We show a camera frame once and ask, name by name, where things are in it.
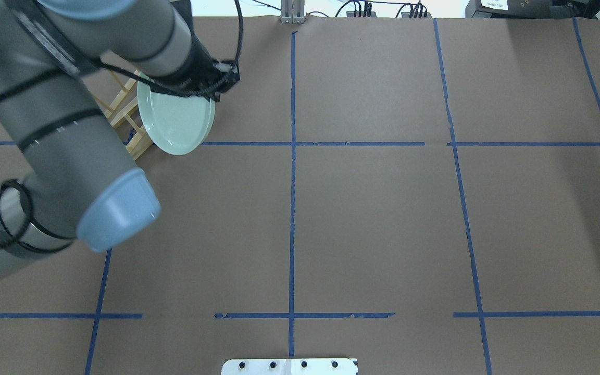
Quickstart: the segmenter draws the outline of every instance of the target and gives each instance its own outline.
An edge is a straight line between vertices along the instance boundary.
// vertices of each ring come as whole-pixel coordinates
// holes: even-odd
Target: metal bracket
[[[227,360],[221,375],[358,375],[358,360],[350,358],[294,358]]]
[[[281,0],[281,23],[305,23],[305,0]]]

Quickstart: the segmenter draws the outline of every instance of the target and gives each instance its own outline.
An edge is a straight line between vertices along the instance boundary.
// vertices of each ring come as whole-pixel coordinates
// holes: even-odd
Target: black cable
[[[418,2],[416,4],[416,7],[414,9],[414,11],[411,12],[411,14],[409,15],[410,18],[418,18],[418,11],[421,9],[421,7],[423,6],[423,4],[421,4],[421,2]]]
[[[400,14],[402,14],[402,9],[404,9],[404,7],[406,7],[407,5],[409,5],[409,7],[411,7],[411,10],[409,11],[409,15],[414,12],[414,5],[411,3],[406,3],[405,5],[402,5],[402,7],[399,8],[399,10],[397,11],[397,14],[395,14],[395,18],[399,17]]]
[[[64,72],[61,71],[60,69],[54,69],[54,70],[49,70],[49,71],[43,72],[41,74],[38,74],[38,76],[36,76],[32,79],[29,79],[27,81],[24,81],[23,83],[20,83],[19,85],[11,88],[7,92],[1,93],[0,94],[0,102],[3,102],[4,100],[6,100],[10,97],[13,97],[15,95],[18,95],[19,93],[22,93],[22,92],[32,88],[33,86],[38,85],[39,83],[41,83],[43,81],[47,81],[48,79],[57,77],[63,73]]]
[[[259,2],[258,0],[252,0],[252,2],[254,2],[254,3],[259,3],[259,4],[261,4],[261,5],[265,5],[266,7],[269,7],[269,8],[276,9],[276,10],[280,10],[280,11],[281,11],[281,9],[279,9],[279,8],[277,8],[277,7],[273,7],[272,5],[266,4],[266,3],[264,3],[264,2]]]
[[[238,62],[240,62],[240,54],[242,52],[242,43],[243,43],[243,38],[244,38],[244,18],[242,15],[242,9],[240,7],[240,0],[234,0],[235,1],[235,7],[237,8],[237,19],[238,19],[238,37],[237,37],[237,49],[235,52],[235,59],[234,62],[237,65]],[[203,96],[209,93],[214,92],[214,90],[217,90],[219,87],[221,87],[221,85],[223,85],[228,79],[230,79],[234,74],[235,71],[230,71],[227,74],[224,74],[218,81],[216,81],[215,83],[212,83],[209,87],[206,87],[204,89],[195,91],[195,92],[190,92],[190,91],[186,91],[186,90],[176,90],[174,88],[169,88],[169,87],[165,87],[162,85],[159,85],[158,83],[155,83],[149,79],[146,78],[142,78],[140,76],[136,76],[136,74],[132,73],[131,71],[127,71],[126,69],[122,69],[121,67],[116,67],[116,66],[112,66],[110,64],[106,64],[105,62],[102,61],[95,61],[95,65],[98,67],[101,67],[103,69],[107,69],[109,71],[114,71],[115,73],[119,73],[122,74],[123,76],[126,76],[128,78],[133,78],[138,82],[142,82],[145,83],[145,85],[148,85],[150,88],[154,88],[155,90],[157,90],[159,93],[165,93],[168,95],[174,95],[174,96],[181,96],[181,97],[188,97],[188,96]]]
[[[309,12],[309,13],[307,13],[307,15],[310,15],[310,14],[322,14],[322,15],[324,15],[324,16],[326,16],[326,17],[330,18],[330,16],[329,16],[329,15],[327,15],[327,14],[324,14],[324,12],[319,12],[319,11],[316,11],[316,10],[315,10],[315,11],[313,11],[313,12]]]
[[[376,4],[393,4],[393,5],[404,5],[406,3],[393,3],[393,2],[376,2],[374,0],[368,0],[370,3],[376,3]]]
[[[240,53],[242,53],[242,41],[245,34],[245,21],[242,17],[242,8],[240,7],[240,1],[235,0],[235,9],[237,9],[237,49],[235,50],[235,63],[240,62]]]
[[[355,16],[355,12],[356,12],[356,8],[355,8],[355,5],[356,5],[356,4],[358,5],[358,9],[359,9],[360,11],[362,11],[362,8],[361,8],[361,7],[362,7],[362,5],[360,4],[360,2],[359,2],[358,0],[348,0],[348,2],[346,2],[346,3],[343,3],[343,4],[342,4],[342,6],[341,6],[341,7],[340,7],[340,8],[337,10],[338,12],[335,14],[335,17],[337,17],[337,16],[339,16],[339,15],[340,15],[340,12],[341,12],[341,10],[342,10],[342,9],[344,9],[344,7],[348,5],[348,3],[353,3],[353,4],[354,4],[354,5],[353,5],[353,15],[354,15],[354,16]]]
[[[24,185],[19,183],[17,180],[6,180],[6,181],[2,182],[2,185],[0,186],[0,203],[2,201],[2,196],[3,196],[4,192],[9,189],[15,189],[20,194],[20,206],[22,207],[22,211],[24,212],[24,220],[23,220],[22,226],[14,235],[11,235],[11,237],[9,239],[7,239],[3,242],[0,242],[0,250],[6,249],[10,245],[13,245],[16,242],[18,242],[24,236],[24,234],[27,232],[27,229],[29,228],[29,224],[31,223],[31,220],[34,217],[34,205],[33,205],[33,202],[31,201],[31,193],[29,192],[29,190],[27,190],[26,187],[24,187]],[[2,218],[1,207],[0,207],[0,224],[3,226],[3,228],[6,228],[6,224],[4,223],[3,218]]]

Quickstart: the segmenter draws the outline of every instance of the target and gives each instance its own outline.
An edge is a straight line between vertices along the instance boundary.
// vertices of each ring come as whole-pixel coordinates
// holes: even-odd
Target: electrical cable
[[[397,11],[397,14],[395,14],[395,18],[399,17],[399,15],[402,14],[402,9],[404,9],[404,7],[406,7],[407,5],[409,5],[409,7],[411,7],[410,13],[414,12],[414,5],[411,3],[406,3],[405,5],[402,5],[402,7],[399,8],[399,10]]]
[[[265,5],[266,7],[269,7],[269,8],[276,9],[276,10],[280,10],[280,11],[281,11],[281,9],[279,9],[279,8],[277,8],[277,7],[273,7],[272,5],[266,4],[266,3],[264,3],[264,2],[259,2],[259,0],[252,0],[252,2],[254,2],[254,3],[259,3],[259,4],[261,4],[261,5]]]
[[[379,1],[375,1],[375,0],[368,0],[370,3],[376,3],[376,4],[393,4],[393,5],[405,5],[407,3],[394,3],[394,2],[379,2]]]
[[[356,7],[355,7],[356,4],[358,5],[357,9],[359,9],[360,11],[362,11],[362,5],[360,4],[360,2],[358,0],[348,0],[348,2],[343,3],[342,6],[337,10],[338,12],[335,14],[335,17],[337,17],[337,16],[340,15],[341,10],[344,9],[344,7],[348,5],[348,3],[353,3],[354,4],[353,5],[353,15],[355,15],[355,12],[356,12]]]
[[[242,15],[242,9],[240,7],[240,0],[234,0],[234,2],[235,2],[235,7],[238,11],[237,18],[238,18],[238,23],[239,23],[238,37],[237,37],[238,45],[236,48],[235,60],[234,60],[234,64],[237,65],[238,62],[240,61],[240,54],[242,52],[243,35],[244,35],[244,19],[243,19],[243,15]],[[179,96],[205,95],[207,93],[211,93],[214,90],[218,89],[221,85],[223,85],[227,81],[227,79],[231,78],[231,76],[233,76],[235,74],[235,72],[233,70],[231,70],[229,73],[224,74],[221,77],[221,79],[219,79],[217,82],[213,83],[209,87],[204,88],[202,90],[198,90],[197,92],[190,92],[190,91],[183,91],[183,90],[174,90],[169,87],[161,86],[161,85],[154,83],[148,79],[142,78],[140,76],[136,76],[136,74],[133,74],[130,71],[122,69],[121,67],[116,67],[116,66],[112,66],[110,64],[106,64],[105,62],[102,62],[100,59],[93,61],[93,63],[98,67],[102,67],[103,69],[108,69],[110,71],[114,71],[115,73],[123,74],[124,76],[127,76],[129,78],[133,78],[139,82],[146,83],[150,87],[157,88],[162,92],[170,93],[171,95],[179,95]],[[19,93],[22,93],[25,90],[28,90],[29,88],[32,88],[33,86],[36,86],[43,81],[47,81],[50,78],[60,76],[61,74],[65,74],[65,73],[60,69],[53,69],[53,70],[38,74],[38,76],[31,78],[27,81],[24,81],[23,83],[20,83],[19,85],[11,88],[7,92],[0,94],[0,102],[4,101],[6,99],[9,99],[12,96],[18,95]],[[24,185],[19,183],[17,180],[3,181],[2,185],[0,185],[0,202],[2,200],[2,196],[3,196],[4,192],[8,189],[15,189],[19,192],[20,205],[24,212],[24,219],[23,219],[22,226],[18,230],[18,232],[16,232],[15,234],[12,234],[9,232],[9,230],[6,228],[6,224],[3,222],[2,211],[0,208],[0,224],[1,224],[2,228],[5,230],[5,232],[7,232],[10,236],[9,239],[0,242],[0,250],[5,249],[8,246],[13,245],[15,243],[19,243],[20,239],[22,237],[24,237],[24,234],[27,232],[29,225],[31,224],[31,221],[34,218],[34,207],[33,207],[33,202],[31,199],[31,193],[29,192],[29,190],[26,187],[24,187]],[[20,245],[23,246],[25,249],[30,249],[31,251],[38,252],[41,254],[57,252],[66,247],[65,246],[60,249],[51,249],[51,250],[46,251],[43,249],[36,249],[35,247],[31,247],[24,243],[20,243]]]
[[[419,15],[421,14],[422,11],[423,11],[423,4],[421,2],[418,2],[416,4],[416,9],[414,10],[414,18],[419,18]]]
[[[237,37],[238,45],[237,45],[237,47],[238,48],[236,49],[236,52],[235,52],[234,62],[235,62],[235,64],[238,64],[238,62],[240,62],[240,55],[242,53],[242,44],[243,44],[243,38],[244,38],[244,19],[243,19],[243,15],[242,15],[242,9],[240,7],[240,0],[234,0],[234,2],[235,2],[235,7],[238,11],[237,12],[237,18],[238,18],[238,35],[237,35],[238,36]],[[96,65],[100,68],[107,69],[109,71],[114,71],[115,73],[122,74],[123,76],[126,76],[128,78],[133,78],[138,82],[145,83],[146,85],[149,85],[151,88],[155,88],[159,92],[167,93],[169,95],[181,96],[181,97],[188,97],[188,96],[193,96],[193,95],[203,96],[203,95],[212,93],[212,92],[214,92],[214,90],[217,90],[219,87],[221,87],[221,85],[223,85],[228,79],[230,79],[235,74],[234,71],[224,74],[221,77],[221,79],[219,79],[215,83],[211,84],[209,87],[206,87],[202,90],[184,91],[184,90],[176,90],[173,88],[159,85],[158,83],[155,83],[148,79],[142,78],[140,76],[136,76],[136,74],[132,73],[131,71],[127,71],[125,69],[122,69],[121,67],[116,67],[116,66],[112,66],[110,64],[106,64],[105,62],[102,62],[101,60],[95,60],[95,61],[93,61],[93,63],[94,63],[94,65]],[[63,73],[64,72],[62,72],[60,69],[53,69],[53,70],[41,73],[38,76],[36,76],[35,78],[29,79],[28,81],[20,83],[18,86],[15,86],[15,87],[11,88],[10,90],[8,90],[7,92],[0,94],[0,102],[4,101],[12,96],[18,95],[19,93],[22,93],[25,90],[28,90],[43,81],[47,81],[48,79],[57,77]]]
[[[326,16],[326,17],[330,18],[330,16],[329,16],[329,15],[327,15],[327,14],[324,14],[324,12],[319,12],[319,11],[317,11],[317,10],[314,10],[313,12],[309,12],[309,13],[307,13],[307,15],[310,15],[310,14],[322,14],[322,15],[324,15],[324,16]]]
[[[237,65],[240,62],[240,54],[242,52],[242,43],[243,43],[243,38],[244,38],[244,18],[242,15],[242,9],[240,7],[240,0],[234,0],[235,2],[235,7],[237,9],[237,19],[238,19],[238,34],[237,34],[237,49],[235,52],[235,59],[233,60],[234,64]],[[212,83],[210,86],[201,89],[201,90],[197,90],[197,91],[186,91],[186,90],[177,90],[174,88],[169,88],[169,87],[165,87],[162,85],[159,85],[158,83],[155,83],[154,81],[151,81],[149,79],[146,78],[142,78],[140,76],[136,76],[136,74],[132,73],[131,71],[127,71],[125,69],[122,69],[121,67],[116,67],[116,66],[112,66],[110,64],[106,64],[105,62],[102,61],[95,61],[95,65],[98,67],[101,67],[103,69],[107,69],[109,71],[114,71],[115,73],[119,73],[122,74],[123,76],[126,76],[128,78],[133,78],[138,82],[141,83],[145,83],[145,85],[148,85],[150,88],[154,88],[155,90],[157,90],[159,93],[165,93],[168,95],[174,95],[174,96],[180,96],[180,97],[188,97],[188,96],[203,96],[209,93],[214,92],[215,90],[217,90],[218,88],[221,87],[221,85],[223,85],[228,79],[230,79],[232,76],[235,75],[235,71],[231,70],[229,71],[229,73],[224,74],[223,76],[221,76],[221,78],[216,81],[215,83]]]
[[[0,102],[3,102],[4,100],[9,99],[10,97],[13,97],[15,95],[18,95],[19,93],[23,93],[24,91],[38,85],[39,83],[47,81],[50,78],[60,76],[61,74],[64,74],[64,72],[60,69],[53,69],[38,74],[38,76],[24,81],[23,83],[20,83],[19,85],[11,88],[7,92],[1,93]]]

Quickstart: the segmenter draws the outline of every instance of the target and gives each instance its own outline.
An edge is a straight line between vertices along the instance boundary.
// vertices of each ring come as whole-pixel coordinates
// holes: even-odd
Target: metal clamp
[[[305,0],[281,0],[281,23],[305,23]]]

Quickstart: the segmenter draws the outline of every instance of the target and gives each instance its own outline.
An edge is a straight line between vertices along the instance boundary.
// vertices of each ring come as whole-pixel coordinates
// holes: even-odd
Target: black device
[[[469,0],[465,18],[594,18],[600,0]]]

